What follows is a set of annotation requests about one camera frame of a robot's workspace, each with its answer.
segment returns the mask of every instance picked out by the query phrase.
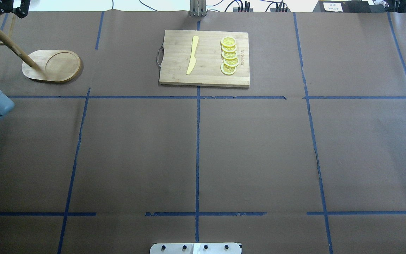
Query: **cable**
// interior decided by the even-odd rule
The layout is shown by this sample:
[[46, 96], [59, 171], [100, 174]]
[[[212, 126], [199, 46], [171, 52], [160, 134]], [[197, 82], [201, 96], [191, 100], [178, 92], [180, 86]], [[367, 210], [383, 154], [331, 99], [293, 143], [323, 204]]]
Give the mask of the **cable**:
[[228, 7], [230, 7], [230, 5], [231, 5], [232, 3], [234, 3], [234, 2], [237, 2], [237, 11], [239, 11], [239, 8], [240, 8], [240, 9], [243, 9], [243, 8], [244, 8], [244, 4], [242, 3], [241, 0], [233, 0], [233, 1], [227, 6], [227, 8], [225, 9], [225, 11], [227, 11], [227, 10], [228, 10]]
[[218, 2], [218, 3], [216, 3], [215, 5], [206, 5], [206, 7], [214, 7], [214, 6], [218, 5], [219, 3], [223, 2], [223, 1], [224, 1], [224, 0], [222, 0], [222, 1]]
[[273, 5], [273, 4], [276, 4], [276, 5], [277, 5], [277, 8], [275, 8], [275, 9], [278, 9], [278, 3], [277, 3], [277, 2], [271, 2], [271, 3], [269, 4], [269, 6], [267, 6], [267, 8], [266, 8], [266, 12], [267, 12], [267, 10], [269, 10], [269, 7], [270, 7], [271, 5]]
[[148, 5], [144, 4], [144, 3], [142, 3], [142, 1], [140, 1], [140, 0], [139, 0], [139, 2], [140, 2], [141, 4], [143, 4], [143, 5], [147, 6], [148, 8], [152, 9], [152, 10], [158, 11], [158, 10], [153, 9], [153, 8], [151, 8], [150, 6], [148, 6]]

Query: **cutting board handle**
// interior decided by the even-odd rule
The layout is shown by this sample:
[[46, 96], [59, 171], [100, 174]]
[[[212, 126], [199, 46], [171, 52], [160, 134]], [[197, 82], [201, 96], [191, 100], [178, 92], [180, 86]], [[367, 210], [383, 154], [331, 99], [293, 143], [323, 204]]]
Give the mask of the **cutting board handle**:
[[158, 49], [158, 54], [156, 55], [156, 63], [158, 63], [159, 68], [161, 68], [161, 64], [159, 63], [159, 52], [161, 51], [161, 49], [162, 49], [162, 57], [164, 58], [164, 43], [162, 43], [161, 47]]

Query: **yellow lemon slice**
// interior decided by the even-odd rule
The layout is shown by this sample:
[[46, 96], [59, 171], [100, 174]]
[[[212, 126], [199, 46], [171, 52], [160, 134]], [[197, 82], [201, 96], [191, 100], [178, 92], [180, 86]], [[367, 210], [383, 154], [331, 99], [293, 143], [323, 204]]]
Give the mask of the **yellow lemon slice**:
[[236, 67], [239, 65], [239, 58], [235, 58], [235, 59], [231, 59], [231, 60], [223, 59], [223, 63], [230, 67]]
[[222, 65], [220, 65], [220, 70], [222, 71], [222, 73], [224, 73], [226, 75], [232, 75], [236, 72], [236, 67], [230, 67], [230, 66], [222, 63]]
[[236, 45], [236, 39], [230, 36], [223, 37], [220, 43], [226, 47], [234, 47]]
[[237, 50], [237, 47], [236, 47], [236, 45], [234, 45], [233, 47], [226, 47], [226, 46], [222, 45], [222, 50], [227, 53], [232, 53]]
[[233, 59], [237, 58], [237, 52], [236, 51], [234, 51], [234, 52], [222, 51], [222, 57], [227, 60], [233, 60]]

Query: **bamboo cutting board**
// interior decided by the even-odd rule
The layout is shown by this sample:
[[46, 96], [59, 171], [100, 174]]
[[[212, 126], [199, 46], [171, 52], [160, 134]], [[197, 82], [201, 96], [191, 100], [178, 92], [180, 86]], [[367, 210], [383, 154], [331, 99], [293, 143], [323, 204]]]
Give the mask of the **bamboo cutting board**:
[[[197, 62], [193, 71], [186, 75], [192, 50], [192, 37], [199, 42], [195, 51]], [[239, 65], [232, 75], [220, 70], [222, 64], [220, 40], [225, 36], [236, 39]], [[164, 85], [206, 85], [223, 87], [250, 86], [250, 62], [248, 59], [248, 33], [166, 30], [164, 58], [161, 63], [159, 83]]]

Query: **label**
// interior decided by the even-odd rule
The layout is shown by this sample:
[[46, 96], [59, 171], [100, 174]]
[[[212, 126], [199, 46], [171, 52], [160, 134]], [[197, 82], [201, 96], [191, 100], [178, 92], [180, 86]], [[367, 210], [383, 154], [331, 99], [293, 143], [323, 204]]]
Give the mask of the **label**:
[[341, 3], [324, 3], [324, 9], [326, 11], [343, 11]]

